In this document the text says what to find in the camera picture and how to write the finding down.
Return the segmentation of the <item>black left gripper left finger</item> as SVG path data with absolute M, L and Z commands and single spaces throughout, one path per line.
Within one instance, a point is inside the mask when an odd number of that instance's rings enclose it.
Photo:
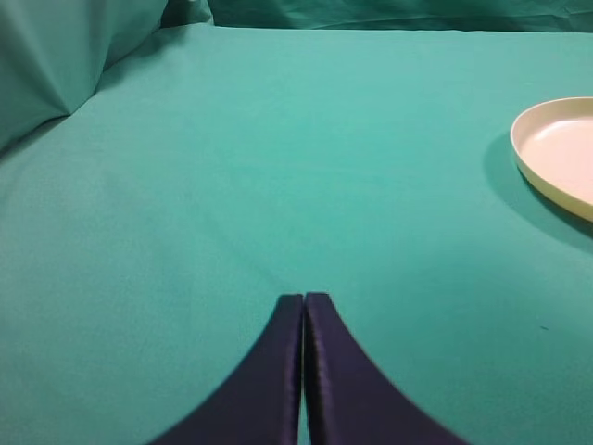
M 304 299 L 277 299 L 271 318 L 224 382 L 155 444 L 296 444 Z

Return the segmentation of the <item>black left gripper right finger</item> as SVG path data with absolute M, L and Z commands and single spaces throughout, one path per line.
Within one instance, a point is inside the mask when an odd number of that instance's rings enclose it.
M 325 293 L 305 297 L 304 390 L 313 444 L 465 442 L 392 385 Z

